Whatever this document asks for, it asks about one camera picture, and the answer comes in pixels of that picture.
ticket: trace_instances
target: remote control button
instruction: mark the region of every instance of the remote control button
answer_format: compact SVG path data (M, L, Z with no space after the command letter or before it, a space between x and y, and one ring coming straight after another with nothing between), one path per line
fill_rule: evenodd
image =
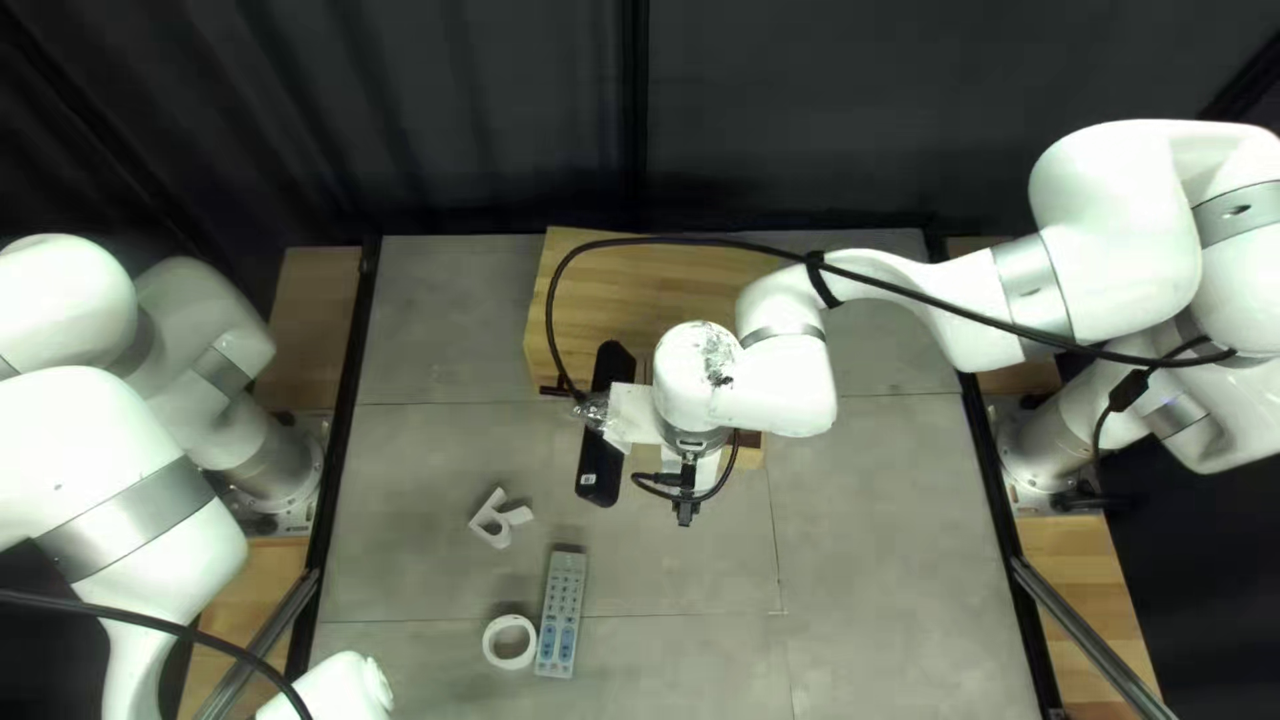
M552 653L556 652L556 625L543 626L543 642L538 648L538 655L543 660L550 660Z
M573 628L564 628L561 633L561 662L568 662L573 655Z

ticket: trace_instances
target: gray work surface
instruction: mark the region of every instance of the gray work surface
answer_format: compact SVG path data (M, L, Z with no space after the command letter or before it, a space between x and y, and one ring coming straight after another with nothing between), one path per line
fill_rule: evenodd
M924 256L915 231L750 234ZM959 386L910 313L831 313L836 425L771 436L677 528L626 482L607 510L573 495L582 427L521 350L540 250L385 240L312 662L372 655L397 719L1038 715ZM504 551L466 527L498 484L535 515ZM489 666L481 632L536 623L557 542L590 562L576 676Z

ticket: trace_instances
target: black cable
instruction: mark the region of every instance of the black cable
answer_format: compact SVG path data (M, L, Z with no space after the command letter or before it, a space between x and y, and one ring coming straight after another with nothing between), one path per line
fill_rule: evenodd
M170 623L169 620L161 620L159 618L152 618L150 615L142 615L141 612L132 612L129 610L120 610L119 607L106 607L105 605L91 605L88 602L81 602L78 600L67 600L60 597L49 597L42 594L35 594L22 591L14 591L8 588L0 588L0 602L8 602L10 605L18 605L22 607L35 607L38 610L54 610L58 612L69 612L73 615L90 615L92 618L104 618L106 620L115 620L118 623L128 623L131 625L140 625L142 628L150 628L152 630L159 630L161 633L168 633L175 635L180 639L202 644L216 650L224 655L229 655L236 660L246 662L262 674L289 701L293 706L293 711L298 715L300 720L314 720L311 712L307 710L307 705L302 702L302 696L298 691L293 689L293 685L280 675L279 670L271 667L261 657L253 655L252 652L229 643L221 638L210 635L209 633L202 633L195 628L188 628L186 625L179 625L178 623Z
M1170 350L1169 352L1160 356L1161 360L1171 360L1188 350L1204 345L1210 342L1208 336L1199 336L1188 340L1187 342L1179 345L1178 347ZM1160 368L1147 368L1146 370L1133 370L1124 377L1116 387L1111 388L1107 397L1107 406L1102 409L1102 414L1098 415L1098 421L1093 424L1093 459L1091 464L1093 465L1093 477L1102 477L1102 424L1107 421L1107 416L1112 413L1124 413L1128 410L1134 401L1137 401L1142 393L1147 392L1147 379L1158 370Z
M591 242L586 242L586 243L579 245L577 247L570 250L564 255L564 258L561 259L559 265L556 266L556 272L552 273L550 283L547 287L547 311L545 311L545 319L547 319L547 345L550 348L552 360L556 363L556 372L559 373L559 377L563 379L566 388L568 388L570 393L579 402L581 402L582 400L585 400L586 395L582 391L580 391L577 388L577 386L573 384L573 379L568 377L568 373L564 370L564 361L561 359L561 355L559 355L559 348L556 346L556 332L554 332L554 325L553 325L553 322L552 322L552 313L553 313L554 301L556 301L556 288L559 286L561 275L564 273L564 268L567 268L568 264L572 263L573 259L577 258L579 255L581 255L584 252L588 252L590 250L598 250L598 249L602 249L602 247L627 247L627 246L635 246L635 245L686 245L686 246L701 246L701 247L727 247L727 249L732 249L732 250L746 250L746 251L750 251L750 252L760 252L763 255L772 255L774 258L782 258L783 260L791 260L792 263L799 263L799 264L805 264L806 263L805 256L804 255L799 255L796 252L790 252L790 251L786 251L786 250L778 250L776 247L768 247L765 245L756 245L754 242L745 242L745 241L741 241L741 240L713 238L713 237L708 237L708 238L696 238L696 237L690 237L690 238L681 238L681 237L623 237L623 238L614 238L614 240L595 240L595 241L591 241ZM933 297L931 295L925 295L925 293L919 292L916 290L911 290L911 288L908 288L908 287L893 284L891 282L882 281L882 279L874 278L872 275L865 275L863 273L856 273L856 272L852 272L852 270L846 270L844 268L837 268L835 265L831 265L829 263L815 263L815 264L823 272L831 273L833 275L837 275L837 277L841 277L841 278L846 278L846 279L851 279L851 281L855 281L855 282L860 282L863 284L869 284L872 287L883 290L886 292L892 292L895 295L900 295L900 296L906 297L909 300L915 300L916 302L922 302L924 305L929 305L932 307L937 307L938 310L943 310L946 313L951 313L952 315L957 315L957 316L964 318L966 320L972 320L972 322L982 324L982 325L987 325L987 327L991 327L991 328L996 328L998 331L1004 331L1004 332L1019 336L1019 337L1024 337L1027 340L1033 340L1036 342L1039 342L1039 343L1043 343L1043 345L1048 345L1048 346L1052 346L1052 347L1059 347L1059 348L1062 348L1062 350L1070 350L1073 352L1079 352L1082 355L1088 355L1091 357L1097 357L1100 360L1110 360L1111 363L1121 363L1121 364L1125 364L1125 365L1138 365L1138 366L1142 366L1142 368L1194 368L1197 365L1211 365L1213 363L1220 363L1220 361L1226 360L1228 357L1233 357L1235 355L1235 350L1224 350L1221 352L1213 352L1213 354L1204 355L1204 356L1201 356L1201 357L1187 359L1187 360L1174 360L1174 359L1164 359L1164 357L1160 357L1160 359L1157 359L1157 357L1139 357L1139 356L1135 356L1135 355L1125 355L1123 352L1111 352L1108 350L1101 350L1101 348L1091 347L1091 346L1087 346L1087 345L1079 345L1076 342L1065 340L1065 338L1059 337L1059 336L1056 336L1053 333L1047 333L1044 331L1038 331L1038 329L1034 329L1034 328L1024 328L1021 325L1015 325L1015 324L1011 324L1011 323L1006 323L1004 320L997 320L995 318L988 318L988 316L986 316L986 315L983 315L980 313L975 313L975 311L969 310L966 307L960 307L959 305L952 305L951 302L947 302L946 300L940 300L937 297Z
M728 482L728 477L733 471L733 462L737 461L737 447L739 447L737 428L733 429L733 439L732 439L732 442L733 442L733 448L730 450L730 452L728 452L728 462L724 464L724 471L721 473L719 479L716 480L716 484L712 486L712 489L704 492L703 495L691 496L691 497L680 497L678 495L669 493L669 492L666 492L666 491L660 491L660 489L658 489L655 487L650 487L650 486L640 482L640 478L644 477L645 473L631 473L631 482L635 483L637 488L648 492L649 495L655 495L655 496L658 496L660 498L671 500L673 502L707 502L708 500L716 497L716 493L718 493L721 489L724 488L724 483Z

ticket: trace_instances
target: dark backdrop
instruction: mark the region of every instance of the dark backdrop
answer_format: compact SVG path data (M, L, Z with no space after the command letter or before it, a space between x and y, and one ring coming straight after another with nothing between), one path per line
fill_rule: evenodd
M1029 228L1071 129L1190 118L1274 0L4 0L0 238L202 255L266 307L362 232Z

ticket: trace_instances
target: tape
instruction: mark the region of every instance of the tape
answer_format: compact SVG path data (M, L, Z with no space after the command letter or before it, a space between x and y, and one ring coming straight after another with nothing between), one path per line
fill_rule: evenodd
M503 644L509 643L518 647L521 635L526 641L524 652L515 657L498 656L494 644L502 642ZM494 667L522 670L534 662L534 653L538 651L538 630L534 629L534 624L529 621L529 618L524 615L503 615L489 623L489 626L484 629L484 637L480 638L480 651L484 652L484 659L489 661L489 665Z

